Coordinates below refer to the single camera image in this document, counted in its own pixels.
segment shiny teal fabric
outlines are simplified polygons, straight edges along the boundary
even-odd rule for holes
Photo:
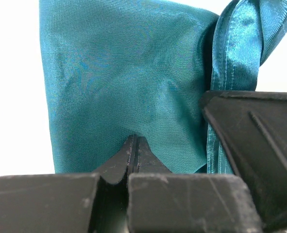
[[[92,171],[136,133],[173,172],[228,172],[198,100],[209,77],[253,90],[286,31],[282,0],[233,1],[220,18],[165,0],[40,0],[55,171]]]
[[[260,65],[286,32],[287,0],[232,1],[216,25],[211,89],[254,91]],[[232,173],[210,125],[207,172]]]

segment teal towel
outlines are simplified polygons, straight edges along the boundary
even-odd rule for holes
[[[219,17],[165,0],[40,0],[55,171],[89,172],[145,136],[176,173],[231,173],[204,91],[255,90],[287,31],[287,0],[234,0]]]

